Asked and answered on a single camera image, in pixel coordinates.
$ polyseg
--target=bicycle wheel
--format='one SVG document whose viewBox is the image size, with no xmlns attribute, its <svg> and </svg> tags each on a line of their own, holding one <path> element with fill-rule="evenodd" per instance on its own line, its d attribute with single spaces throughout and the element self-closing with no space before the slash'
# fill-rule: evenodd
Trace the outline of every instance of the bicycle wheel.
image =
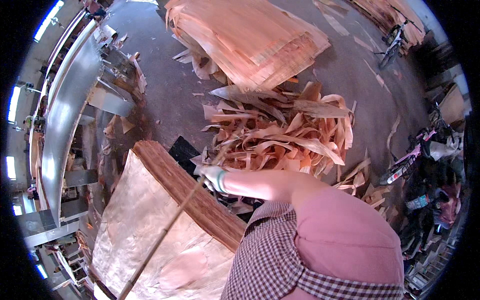
<svg viewBox="0 0 480 300">
<path fill-rule="evenodd" d="M 409 169 L 413 162 L 415 161 L 415 156 L 411 156 L 404 161 L 400 162 L 389 168 L 378 180 L 379 185 L 389 185 L 392 184 L 395 180 L 402 177 L 404 174 L 409 173 Z"/>
<path fill-rule="evenodd" d="M 383 70 L 386 66 L 393 63 L 395 61 L 399 51 L 400 51 L 400 45 L 399 44 L 396 44 L 395 46 L 393 46 L 390 49 L 390 51 L 388 51 L 388 53 L 384 56 L 384 59 L 380 62 L 380 65 L 378 66 L 378 68 L 380 70 Z"/>
</svg>

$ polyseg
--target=black object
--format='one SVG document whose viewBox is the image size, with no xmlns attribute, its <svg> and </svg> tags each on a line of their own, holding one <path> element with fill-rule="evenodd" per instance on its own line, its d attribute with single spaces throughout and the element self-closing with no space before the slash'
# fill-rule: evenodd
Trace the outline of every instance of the black object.
<svg viewBox="0 0 480 300">
<path fill-rule="evenodd" d="M 199 156 L 200 152 L 197 151 L 183 136 L 179 136 L 173 143 L 173 146 L 168 151 L 173 159 L 182 167 L 190 176 L 193 177 L 193 171 L 195 171 L 195 164 L 190 161 L 191 158 Z"/>
</svg>

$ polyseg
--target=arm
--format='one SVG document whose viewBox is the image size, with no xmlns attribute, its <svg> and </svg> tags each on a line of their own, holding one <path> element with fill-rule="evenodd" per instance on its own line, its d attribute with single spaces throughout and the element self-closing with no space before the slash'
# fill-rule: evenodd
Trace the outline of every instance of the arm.
<svg viewBox="0 0 480 300">
<path fill-rule="evenodd" d="M 221 181 L 227 193 L 291 203 L 295 210 L 318 192 L 333 189 L 312 175 L 281 170 L 226 172 Z"/>
</svg>

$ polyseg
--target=concrete floor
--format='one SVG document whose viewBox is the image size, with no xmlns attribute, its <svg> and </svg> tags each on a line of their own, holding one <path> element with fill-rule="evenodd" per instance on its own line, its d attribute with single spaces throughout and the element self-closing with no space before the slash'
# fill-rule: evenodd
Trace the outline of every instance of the concrete floor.
<svg viewBox="0 0 480 300">
<path fill-rule="evenodd" d="M 368 148 L 372 158 L 371 182 L 376 185 L 378 176 L 389 165 L 386 139 L 397 115 L 402 119 L 392 139 L 392 151 L 398 157 L 406 153 L 408 135 L 429 124 L 422 97 L 424 80 L 412 55 L 397 58 L 392 66 L 378 71 L 382 56 L 357 44 L 354 36 L 370 44 L 367 32 L 382 49 L 386 49 L 381 31 L 347 3 L 334 1 L 348 11 L 344 18 L 334 15 L 349 31 L 348 36 L 337 33 L 309 0 L 271 0 L 274 5 L 315 24 L 328 35 L 332 44 L 317 57 L 313 66 L 298 75 L 298 84 L 285 83 L 284 87 L 301 91 L 308 81 L 315 80 L 312 72 L 315 69 L 317 79 L 323 84 L 322 95 L 340 94 L 349 107 L 354 100 L 357 101 L 353 147 L 347 153 L 342 173 L 362 161 L 365 148 Z M 157 6 L 151 3 L 116 1 L 110 7 L 110 17 L 105 23 L 120 36 L 128 32 L 129 38 L 121 49 L 124 53 L 139 51 L 141 54 L 140 66 L 148 82 L 144 114 L 153 128 L 152 139 L 169 149 L 182 135 L 201 152 L 204 146 L 210 145 L 212 138 L 212 134 L 200 132 L 208 124 L 204 120 L 202 104 L 216 104 L 218 98 L 208 92 L 222 84 L 216 80 L 200 80 L 192 72 L 191 64 L 171 59 L 185 47 L 171 37 L 172 32 L 166 30 L 156 9 Z M 381 88 L 364 59 L 384 79 L 391 94 Z M 394 70 L 402 74 L 401 79 L 394 75 Z M 205 93 L 205 96 L 193 96 L 192 93 Z M 334 178 L 336 172 L 333 170 L 324 180 L 333 183 Z M 397 182 L 387 203 L 401 203 L 399 192 Z"/>
</svg>

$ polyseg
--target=pink bicycle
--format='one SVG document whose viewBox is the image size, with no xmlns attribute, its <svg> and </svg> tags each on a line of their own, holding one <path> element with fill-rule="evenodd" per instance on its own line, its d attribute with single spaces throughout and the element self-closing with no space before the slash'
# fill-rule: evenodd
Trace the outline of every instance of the pink bicycle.
<svg viewBox="0 0 480 300">
<path fill-rule="evenodd" d="M 408 177 L 411 174 L 412 165 L 419 155 L 430 156 L 430 148 L 426 142 L 436 133 L 435 128 L 430 132 L 427 129 L 422 129 L 415 139 L 411 140 L 413 145 L 410 148 L 413 149 L 407 155 L 396 161 L 396 163 L 380 177 L 379 184 L 388 185 L 400 177 Z"/>
</svg>

